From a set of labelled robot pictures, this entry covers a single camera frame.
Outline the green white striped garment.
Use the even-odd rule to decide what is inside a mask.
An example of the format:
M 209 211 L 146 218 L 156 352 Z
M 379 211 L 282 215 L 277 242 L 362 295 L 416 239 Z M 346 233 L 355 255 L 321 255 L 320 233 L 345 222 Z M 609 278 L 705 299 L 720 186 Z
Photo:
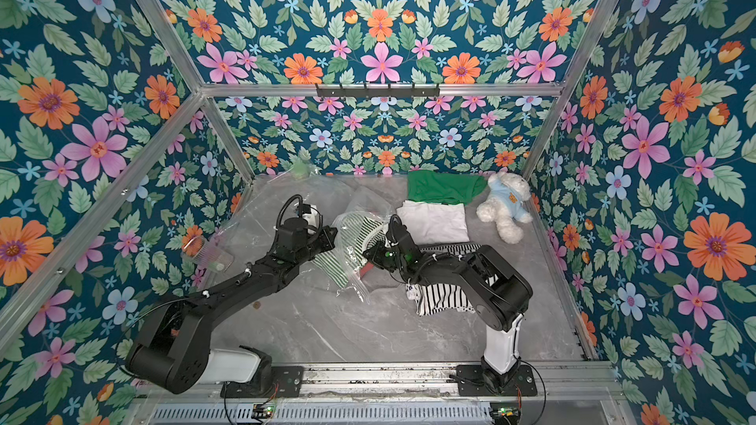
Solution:
M 362 270 L 368 264 L 363 253 L 376 242 L 383 242 L 387 222 L 371 212 L 345 212 L 336 218 L 335 247 L 318 254 L 312 263 L 326 273 L 339 289 L 364 289 Z

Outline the clear plastic vacuum bag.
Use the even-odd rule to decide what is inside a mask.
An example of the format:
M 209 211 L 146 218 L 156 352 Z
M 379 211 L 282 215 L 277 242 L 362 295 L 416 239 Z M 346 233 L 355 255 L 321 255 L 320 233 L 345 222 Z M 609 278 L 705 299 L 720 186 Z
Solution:
M 242 272 L 198 294 L 203 302 L 240 306 L 283 290 L 299 275 L 302 265 L 313 262 L 342 288 L 365 296 L 361 281 L 364 268 L 399 273 L 411 279 L 411 266 L 423 256 L 393 208 L 366 187 L 352 190 L 328 177 L 307 175 L 302 179 L 316 196 L 345 203 L 346 210 L 325 224 L 317 205 L 296 193 L 283 204 L 273 226 L 273 241 L 266 254 L 244 265 Z

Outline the black white striped garment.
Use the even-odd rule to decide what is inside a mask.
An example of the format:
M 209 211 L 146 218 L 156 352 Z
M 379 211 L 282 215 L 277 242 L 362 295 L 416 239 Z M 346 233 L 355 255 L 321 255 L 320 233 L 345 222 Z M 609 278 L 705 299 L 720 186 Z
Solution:
M 423 253 L 416 281 L 403 281 L 417 315 L 447 310 L 474 313 L 474 294 L 490 294 L 498 281 L 480 255 L 480 245 L 419 246 Z

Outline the green t-shirt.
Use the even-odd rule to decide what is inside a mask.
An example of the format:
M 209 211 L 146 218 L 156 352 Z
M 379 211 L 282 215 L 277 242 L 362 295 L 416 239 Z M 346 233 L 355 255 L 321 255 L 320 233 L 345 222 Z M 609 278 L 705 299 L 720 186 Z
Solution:
M 453 174 L 430 170 L 408 175 L 408 199 L 412 202 L 458 205 L 470 204 L 487 187 L 480 175 Z

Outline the red garment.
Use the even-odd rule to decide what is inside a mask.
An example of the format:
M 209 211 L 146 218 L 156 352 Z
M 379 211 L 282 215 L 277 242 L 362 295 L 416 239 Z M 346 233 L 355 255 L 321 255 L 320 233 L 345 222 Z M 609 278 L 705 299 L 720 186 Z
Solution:
M 364 279 L 373 269 L 375 268 L 374 263 L 367 262 L 362 267 L 358 269 L 358 276 L 360 279 Z

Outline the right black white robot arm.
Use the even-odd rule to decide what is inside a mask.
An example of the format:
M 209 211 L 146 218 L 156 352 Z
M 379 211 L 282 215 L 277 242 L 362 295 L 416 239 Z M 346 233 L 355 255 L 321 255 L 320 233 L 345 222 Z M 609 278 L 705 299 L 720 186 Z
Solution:
M 462 243 L 420 246 L 401 218 L 392 216 L 385 237 L 362 252 L 368 263 L 396 273 L 406 285 L 458 287 L 486 324 L 482 379 L 472 384 L 493 394 L 514 385 L 521 366 L 519 341 L 533 289 L 494 248 L 471 251 Z

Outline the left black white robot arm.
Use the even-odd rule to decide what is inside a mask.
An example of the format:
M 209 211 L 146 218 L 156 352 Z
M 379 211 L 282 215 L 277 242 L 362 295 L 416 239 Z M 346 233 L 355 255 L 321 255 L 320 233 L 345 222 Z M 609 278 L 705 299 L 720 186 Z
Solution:
M 212 349 L 214 329 L 248 305 L 290 285 L 300 267 L 336 246 L 338 230 L 323 222 L 303 196 L 289 198 L 279 211 L 273 243 L 241 273 L 185 297 L 169 295 L 144 315 L 125 359 L 125 371 L 175 395 L 197 384 L 252 380 L 263 354 L 251 347 Z

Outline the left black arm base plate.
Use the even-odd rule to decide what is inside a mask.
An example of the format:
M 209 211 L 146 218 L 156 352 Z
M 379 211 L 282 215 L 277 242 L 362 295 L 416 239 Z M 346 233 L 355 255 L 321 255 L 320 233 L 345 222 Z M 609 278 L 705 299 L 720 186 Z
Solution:
M 301 366 L 265 366 L 249 382 L 226 383 L 220 396 L 223 399 L 291 399 L 300 394 L 303 374 Z

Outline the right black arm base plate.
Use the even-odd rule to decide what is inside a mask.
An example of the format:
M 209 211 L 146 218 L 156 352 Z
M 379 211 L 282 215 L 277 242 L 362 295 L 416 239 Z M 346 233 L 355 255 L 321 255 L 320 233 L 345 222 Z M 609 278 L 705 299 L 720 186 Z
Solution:
M 517 365 L 505 374 L 480 364 L 460 364 L 448 377 L 461 397 L 536 397 L 539 393 L 533 369 Z

